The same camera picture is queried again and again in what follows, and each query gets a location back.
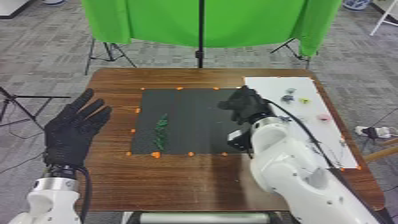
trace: tripod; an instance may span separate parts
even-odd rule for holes
[[[310,58],[310,57],[306,58],[303,55],[299,55],[299,54],[295,53],[295,51],[294,51],[294,49],[292,49],[292,47],[290,47],[290,43],[294,42],[294,40],[295,40],[295,38],[292,38],[292,39],[285,42],[285,44],[272,50],[271,54],[274,54],[274,53],[281,50],[281,48],[287,47],[287,48],[290,49],[292,53],[294,53],[295,58],[297,58],[301,61],[306,61],[306,69],[310,69],[311,58]]]
[[[116,43],[105,43],[104,42],[104,47],[105,47],[105,51],[107,51],[107,56],[109,58],[98,58],[98,57],[93,57],[93,53],[95,53],[95,45],[96,45],[96,39],[93,38],[93,41],[91,41],[91,50],[89,50],[89,58],[88,58],[88,64],[86,64],[86,72],[84,72],[84,75],[88,76],[89,75],[89,69],[91,69],[91,61],[93,60],[104,60],[107,62],[114,62],[120,58],[127,58],[128,60],[128,63],[132,64],[132,66],[137,68],[137,65],[134,64],[134,61],[125,53],[125,51],[121,50],[121,47]],[[116,57],[114,56],[114,50],[120,51],[121,53],[121,56]]]
[[[66,99],[66,98],[72,98],[70,96],[18,96],[18,95],[11,95],[9,92],[6,91],[4,87],[0,87],[0,94],[4,95],[6,99],[4,99],[4,108],[2,108],[2,112],[0,112],[0,127],[8,126],[8,125],[13,125],[13,124],[18,124],[18,123],[24,123],[27,121],[34,121],[38,127],[41,128],[41,130],[45,130],[41,124],[38,123],[38,116],[41,114],[41,111],[45,110],[47,108],[47,105],[52,101],[52,99]],[[47,102],[38,110],[38,112],[32,114],[27,110],[27,108],[24,107],[22,103],[18,102],[18,98],[22,99],[47,99]],[[25,119],[18,120],[18,121],[13,121],[9,122],[8,124],[2,124],[2,121],[4,121],[4,115],[6,115],[6,111],[8,111],[8,107],[9,107],[9,103],[15,104],[15,106],[22,109],[22,112],[25,113],[27,117]]]

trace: small object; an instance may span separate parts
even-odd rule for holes
[[[290,117],[279,116],[279,119],[281,119],[283,123],[292,122],[292,118]]]
[[[310,104],[311,100],[308,98],[301,98],[299,101],[303,102],[303,104]]]
[[[329,121],[333,120],[333,117],[331,117],[329,114],[320,114],[320,115],[317,116],[317,118],[319,118],[319,120],[324,121],[324,122],[329,122]]]
[[[361,136],[370,137],[372,139],[391,138],[393,136],[398,136],[398,129],[393,127],[374,128],[374,127],[358,126],[356,133]]]
[[[292,95],[295,93],[297,89],[295,88],[288,88],[287,89],[287,93]]]
[[[160,158],[160,152],[153,152],[152,156],[153,156],[155,159],[159,159]]]
[[[292,95],[285,95],[285,96],[283,96],[283,101],[285,101],[287,103],[290,103],[290,101],[295,101],[295,97],[294,97]]]

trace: black gloved hand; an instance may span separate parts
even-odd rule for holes
[[[246,122],[255,124],[258,119],[265,117],[276,117],[274,111],[269,105],[269,101],[258,95],[255,89],[247,86],[235,91],[228,101],[219,103],[223,110],[233,110],[233,121],[242,125]]]
[[[84,108],[93,95],[95,91],[88,89],[45,126],[47,165],[84,166],[93,138],[109,121],[112,112],[109,106],[98,111],[105,104],[104,99],[98,99]]]

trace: green screen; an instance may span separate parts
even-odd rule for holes
[[[342,0],[207,0],[205,46],[244,47],[301,40],[313,56]],[[84,0],[93,36],[198,47],[199,0]]]

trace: orange marker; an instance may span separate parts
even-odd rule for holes
[[[159,159],[160,158],[160,152],[153,152],[152,156],[153,156],[155,159]]]

